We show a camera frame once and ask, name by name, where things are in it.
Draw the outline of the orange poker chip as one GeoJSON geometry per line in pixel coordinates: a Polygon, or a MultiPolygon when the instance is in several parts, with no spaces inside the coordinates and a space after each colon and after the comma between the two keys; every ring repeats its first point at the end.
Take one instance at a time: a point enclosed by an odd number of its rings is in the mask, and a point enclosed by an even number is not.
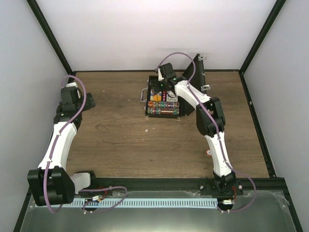
{"type": "Polygon", "coordinates": [[[212,156],[212,153],[211,153],[211,151],[209,149],[206,150],[205,154],[206,154],[207,157],[211,157],[212,156]]]}

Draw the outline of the black poker set case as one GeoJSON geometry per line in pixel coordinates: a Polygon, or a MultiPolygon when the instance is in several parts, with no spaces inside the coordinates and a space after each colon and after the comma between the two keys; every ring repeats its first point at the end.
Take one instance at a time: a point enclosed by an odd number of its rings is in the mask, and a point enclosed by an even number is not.
{"type": "Polygon", "coordinates": [[[145,102],[145,115],[147,117],[180,118],[190,115],[195,107],[187,100],[195,100],[190,89],[198,97],[207,94],[210,86],[206,84],[204,73],[204,60],[206,55],[196,54],[190,59],[186,70],[177,75],[171,63],[166,60],[173,54],[164,58],[156,68],[157,75],[150,75],[148,87],[141,91],[141,102],[145,102]]]}

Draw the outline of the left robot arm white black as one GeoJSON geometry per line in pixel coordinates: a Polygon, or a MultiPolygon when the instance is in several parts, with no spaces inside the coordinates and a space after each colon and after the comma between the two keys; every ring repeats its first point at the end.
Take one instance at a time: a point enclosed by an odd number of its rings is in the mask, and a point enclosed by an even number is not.
{"type": "Polygon", "coordinates": [[[95,107],[91,93],[82,93],[75,82],[61,88],[61,101],[56,109],[54,128],[48,149],[37,169],[27,175],[29,188],[37,206],[71,203],[83,190],[87,195],[98,191],[93,171],[80,171],[70,176],[66,171],[70,146],[82,122],[82,112],[95,107]]]}

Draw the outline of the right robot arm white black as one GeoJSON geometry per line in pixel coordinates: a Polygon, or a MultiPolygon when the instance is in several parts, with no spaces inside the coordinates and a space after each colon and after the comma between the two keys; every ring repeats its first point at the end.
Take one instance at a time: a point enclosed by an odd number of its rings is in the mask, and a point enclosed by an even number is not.
{"type": "Polygon", "coordinates": [[[220,99],[202,93],[184,76],[177,76],[170,63],[157,68],[158,79],[150,81],[154,93],[172,91],[196,111],[196,125],[206,138],[213,161],[213,185],[217,193],[227,194],[236,182],[225,145],[225,116],[220,99]]]}

